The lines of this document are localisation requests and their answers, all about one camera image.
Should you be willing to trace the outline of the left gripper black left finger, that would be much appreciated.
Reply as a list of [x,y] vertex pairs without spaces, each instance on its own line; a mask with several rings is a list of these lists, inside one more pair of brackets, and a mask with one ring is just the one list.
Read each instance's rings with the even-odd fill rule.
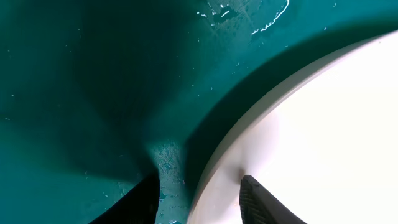
[[151,174],[90,224],[154,224],[159,199],[159,175]]

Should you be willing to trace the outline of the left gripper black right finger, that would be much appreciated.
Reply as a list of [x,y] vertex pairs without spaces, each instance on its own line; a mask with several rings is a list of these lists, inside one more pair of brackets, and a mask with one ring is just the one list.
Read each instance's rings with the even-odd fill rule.
[[306,224],[251,175],[241,179],[239,206],[243,224]]

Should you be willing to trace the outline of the white plate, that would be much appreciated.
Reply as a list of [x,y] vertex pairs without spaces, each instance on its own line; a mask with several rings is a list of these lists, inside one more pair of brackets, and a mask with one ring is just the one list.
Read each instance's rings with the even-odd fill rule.
[[242,223],[253,176],[305,223],[397,222],[397,32],[330,53],[257,101],[208,161],[189,223]]

